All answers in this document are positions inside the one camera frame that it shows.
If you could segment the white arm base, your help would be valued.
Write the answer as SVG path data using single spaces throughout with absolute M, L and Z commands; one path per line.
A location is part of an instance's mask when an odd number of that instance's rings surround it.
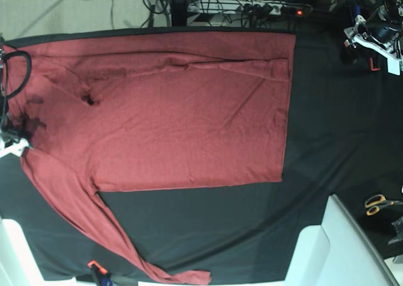
M 285 285 L 398 285 L 384 259 L 337 195 L 322 222 L 298 235 Z
M 45 281 L 21 226 L 1 218 L 1 285 L 77 285 L 76 279 Z

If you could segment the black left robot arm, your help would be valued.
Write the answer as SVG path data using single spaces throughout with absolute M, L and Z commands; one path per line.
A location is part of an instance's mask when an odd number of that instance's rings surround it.
M 353 25 L 344 29 L 342 62 L 363 59 L 371 71 L 379 71 L 385 59 L 388 73 L 402 75 L 402 0 L 375 0 L 369 9 L 356 7 L 353 17 Z

